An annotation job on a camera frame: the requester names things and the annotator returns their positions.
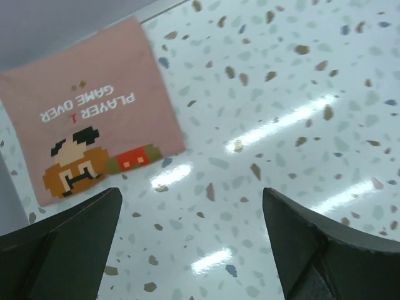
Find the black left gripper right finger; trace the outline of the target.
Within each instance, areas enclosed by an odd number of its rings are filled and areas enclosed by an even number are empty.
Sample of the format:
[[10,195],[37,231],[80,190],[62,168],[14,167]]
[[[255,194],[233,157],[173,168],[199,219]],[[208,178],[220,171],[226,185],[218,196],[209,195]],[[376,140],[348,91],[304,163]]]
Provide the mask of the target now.
[[266,187],[262,209],[285,299],[399,299],[399,242]]

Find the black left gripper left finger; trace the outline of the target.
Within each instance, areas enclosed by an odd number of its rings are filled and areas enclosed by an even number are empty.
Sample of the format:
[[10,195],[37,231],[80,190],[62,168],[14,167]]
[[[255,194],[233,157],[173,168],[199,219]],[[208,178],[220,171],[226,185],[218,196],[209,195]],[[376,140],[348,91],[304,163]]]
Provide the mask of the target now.
[[1,299],[96,299],[121,206],[111,187],[1,236]]

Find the salmon pink t shirt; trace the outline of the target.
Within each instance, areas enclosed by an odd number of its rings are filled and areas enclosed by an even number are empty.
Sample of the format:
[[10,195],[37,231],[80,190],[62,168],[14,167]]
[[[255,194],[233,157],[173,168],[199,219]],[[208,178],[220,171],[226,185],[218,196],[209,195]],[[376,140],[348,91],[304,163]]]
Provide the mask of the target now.
[[153,52],[134,17],[3,71],[1,101],[42,207],[185,149]]

